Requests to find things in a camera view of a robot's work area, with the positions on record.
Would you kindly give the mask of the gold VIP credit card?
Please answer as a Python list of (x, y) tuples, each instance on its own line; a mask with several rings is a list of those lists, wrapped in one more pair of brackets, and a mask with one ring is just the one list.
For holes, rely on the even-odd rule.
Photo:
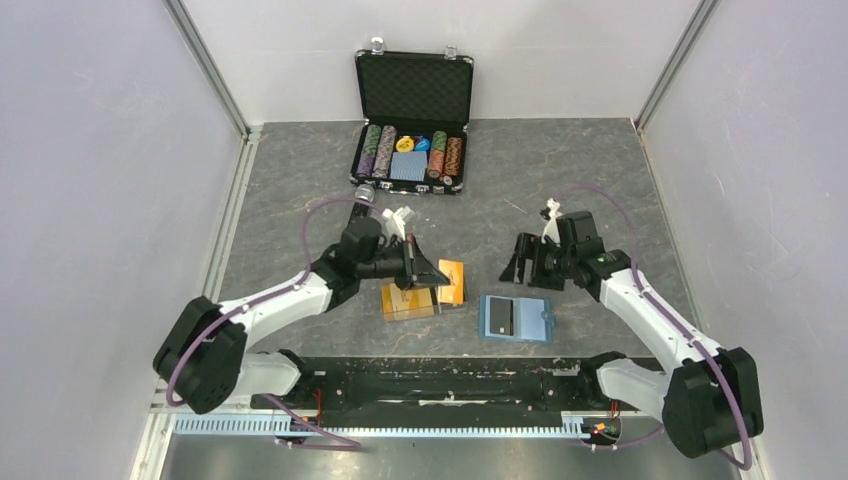
[(440, 286), (437, 290), (438, 302), (448, 305), (463, 304), (465, 302), (464, 263), (440, 259), (438, 268), (449, 279), (448, 285)]

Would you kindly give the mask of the black VIP credit card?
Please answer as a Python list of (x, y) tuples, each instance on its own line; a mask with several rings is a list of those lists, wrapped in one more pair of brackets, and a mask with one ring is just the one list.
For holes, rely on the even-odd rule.
[(502, 297), (489, 298), (489, 333), (493, 335), (514, 335), (514, 301)]

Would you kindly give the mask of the clear box with gold cards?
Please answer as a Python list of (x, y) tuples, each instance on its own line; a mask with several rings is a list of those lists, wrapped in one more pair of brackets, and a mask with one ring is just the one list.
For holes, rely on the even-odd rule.
[(467, 295), (453, 286), (402, 290), (395, 284), (380, 287), (381, 313), (386, 322), (421, 319), (468, 306)]

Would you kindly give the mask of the light blue card holder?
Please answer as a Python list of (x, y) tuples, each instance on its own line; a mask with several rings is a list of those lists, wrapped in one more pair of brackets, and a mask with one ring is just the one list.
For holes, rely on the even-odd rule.
[[(489, 333), (489, 298), (502, 297), (514, 301), (514, 335)], [(544, 298), (482, 295), (479, 304), (479, 335), (483, 339), (506, 342), (551, 343), (556, 317), (550, 301)]]

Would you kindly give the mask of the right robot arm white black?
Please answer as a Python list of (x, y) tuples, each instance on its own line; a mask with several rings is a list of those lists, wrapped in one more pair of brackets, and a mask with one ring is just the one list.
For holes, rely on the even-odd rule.
[(634, 258), (605, 247), (590, 212), (562, 214), (548, 207), (541, 215), (547, 222), (542, 234), (517, 236), (500, 281), (547, 290), (572, 282), (618, 316), (662, 368), (649, 370), (616, 351), (584, 359), (580, 400), (591, 408), (619, 401), (648, 414), (688, 458), (739, 443), (739, 466), (749, 468), (750, 441), (764, 431), (754, 358), (689, 323), (650, 285)]

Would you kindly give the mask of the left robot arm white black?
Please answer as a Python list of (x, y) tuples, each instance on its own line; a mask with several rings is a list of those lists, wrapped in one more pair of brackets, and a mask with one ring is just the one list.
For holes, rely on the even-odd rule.
[(278, 396), (306, 405), (314, 381), (292, 353), (251, 353), (258, 341), (329, 312), (364, 280), (390, 279), (402, 290), (442, 287), (450, 278), (430, 262), (414, 235), (394, 220), (353, 218), (337, 243), (292, 279), (234, 301), (190, 300), (152, 361), (167, 401), (206, 414), (232, 397)]

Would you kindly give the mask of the blue playing card deck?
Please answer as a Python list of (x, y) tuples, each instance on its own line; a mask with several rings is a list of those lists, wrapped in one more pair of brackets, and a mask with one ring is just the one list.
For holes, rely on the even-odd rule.
[(428, 157), (424, 151), (394, 152), (389, 177), (393, 180), (422, 182), (427, 167)]

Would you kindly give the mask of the black microphone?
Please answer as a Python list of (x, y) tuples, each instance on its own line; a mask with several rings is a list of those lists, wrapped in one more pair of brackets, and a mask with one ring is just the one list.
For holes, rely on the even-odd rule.
[(374, 188), (369, 184), (359, 185), (354, 192), (354, 198), (356, 202), (352, 207), (350, 218), (367, 217), (375, 198)]

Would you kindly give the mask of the green orange chip stack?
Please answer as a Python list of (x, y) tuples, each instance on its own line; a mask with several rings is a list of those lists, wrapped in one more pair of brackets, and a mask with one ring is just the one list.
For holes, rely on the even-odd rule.
[(430, 144), (427, 176), (439, 179), (443, 175), (448, 136), (444, 131), (435, 131)]

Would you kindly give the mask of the pink grey chip stack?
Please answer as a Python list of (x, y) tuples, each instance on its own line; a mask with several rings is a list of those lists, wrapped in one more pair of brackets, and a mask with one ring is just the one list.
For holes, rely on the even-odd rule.
[(394, 152), (395, 139), (397, 137), (397, 129), (392, 125), (385, 125), (381, 131), (378, 141), (375, 160), (371, 172), (374, 178), (387, 178), (390, 168), (390, 161)]

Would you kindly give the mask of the brown orange chip stack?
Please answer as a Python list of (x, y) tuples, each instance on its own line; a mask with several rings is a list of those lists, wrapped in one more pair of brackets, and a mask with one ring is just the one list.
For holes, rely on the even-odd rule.
[(459, 174), (462, 158), (463, 142), (460, 137), (449, 137), (445, 149), (443, 174), (456, 177)]

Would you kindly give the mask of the green purple chip stack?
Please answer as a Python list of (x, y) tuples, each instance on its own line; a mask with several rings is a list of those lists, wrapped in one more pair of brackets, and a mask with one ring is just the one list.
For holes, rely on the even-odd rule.
[(363, 178), (371, 175), (376, 161), (381, 134), (382, 128), (379, 125), (369, 125), (367, 127), (355, 170), (356, 178)]

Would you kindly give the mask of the blue round chip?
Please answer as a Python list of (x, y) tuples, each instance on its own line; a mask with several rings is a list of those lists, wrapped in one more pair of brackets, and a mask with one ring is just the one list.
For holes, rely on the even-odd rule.
[(414, 146), (415, 151), (428, 151), (430, 149), (431, 142), (427, 137), (417, 137), (416, 143)]

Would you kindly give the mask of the yellow dealer chip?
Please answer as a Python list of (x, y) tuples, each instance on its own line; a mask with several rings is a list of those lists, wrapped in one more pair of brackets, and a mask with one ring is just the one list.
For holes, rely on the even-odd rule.
[(403, 136), (401, 137), (395, 147), (398, 152), (411, 152), (415, 149), (416, 140), (411, 136)]

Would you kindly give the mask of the black poker chip case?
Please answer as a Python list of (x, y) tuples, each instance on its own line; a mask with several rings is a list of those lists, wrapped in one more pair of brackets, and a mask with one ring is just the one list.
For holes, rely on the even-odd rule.
[[(393, 51), (382, 38), (374, 37), (370, 45), (355, 55), (355, 68), (365, 124), (350, 167), (349, 180), (354, 185), (369, 184), (376, 189), (402, 194), (457, 195), (464, 188), (468, 127), (472, 99), (475, 61), (458, 54), (453, 46), (442, 53)], [(422, 182), (355, 177), (360, 151), (369, 125), (395, 126), (397, 137), (427, 137), (435, 131), (463, 142), (459, 174)]]

